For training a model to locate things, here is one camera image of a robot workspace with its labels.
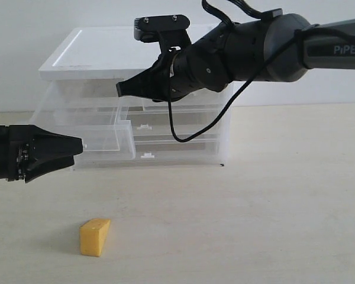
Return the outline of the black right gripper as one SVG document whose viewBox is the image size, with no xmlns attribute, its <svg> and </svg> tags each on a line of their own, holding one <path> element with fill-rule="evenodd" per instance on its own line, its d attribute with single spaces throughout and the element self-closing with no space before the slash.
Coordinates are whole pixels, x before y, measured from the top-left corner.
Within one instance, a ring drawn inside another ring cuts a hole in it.
<svg viewBox="0 0 355 284">
<path fill-rule="evenodd" d="M 192 92 L 213 90 L 213 56 L 198 49 L 170 49 L 141 73 L 116 84 L 119 97 L 177 102 Z"/>
</svg>

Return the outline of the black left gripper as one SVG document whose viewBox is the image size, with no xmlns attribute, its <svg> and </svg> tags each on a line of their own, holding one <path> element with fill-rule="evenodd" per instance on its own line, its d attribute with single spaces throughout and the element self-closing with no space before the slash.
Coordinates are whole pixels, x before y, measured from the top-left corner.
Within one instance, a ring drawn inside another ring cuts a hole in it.
<svg viewBox="0 0 355 284">
<path fill-rule="evenodd" d="M 35 125 L 9 125 L 5 130 L 8 139 L 6 180 L 9 182 L 29 183 L 73 166 L 74 156 L 83 152 L 82 139 L 78 137 L 51 133 Z"/>
</svg>

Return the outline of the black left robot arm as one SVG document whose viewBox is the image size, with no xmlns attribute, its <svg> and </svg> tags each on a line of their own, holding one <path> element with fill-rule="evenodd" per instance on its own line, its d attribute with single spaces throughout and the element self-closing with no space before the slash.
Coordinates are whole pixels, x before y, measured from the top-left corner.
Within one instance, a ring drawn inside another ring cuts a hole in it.
<svg viewBox="0 0 355 284">
<path fill-rule="evenodd" d="M 0 125 L 0 179 L 28 183 L 75 164 L 82 139 L 35 125 Z"/>
</svg>

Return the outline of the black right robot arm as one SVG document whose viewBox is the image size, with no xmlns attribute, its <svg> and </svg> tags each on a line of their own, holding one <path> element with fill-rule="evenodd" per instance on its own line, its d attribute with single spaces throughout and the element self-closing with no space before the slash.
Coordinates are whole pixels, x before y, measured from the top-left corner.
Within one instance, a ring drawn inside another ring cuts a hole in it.
<svg viewBox="0 0 355 284">
<path fill-rule="evenodd" d="M 158 43 L 160 55 L 145 71 L 117 84 L 119 96 L 176 102 L 230 83 L 294 82 L 309 69 L 355 70 L 355 19 L 312 25 L 298 14 L 218 24 L 191 42 L 184 15 L 137 18 L 134 37 Z"/>
</svg>

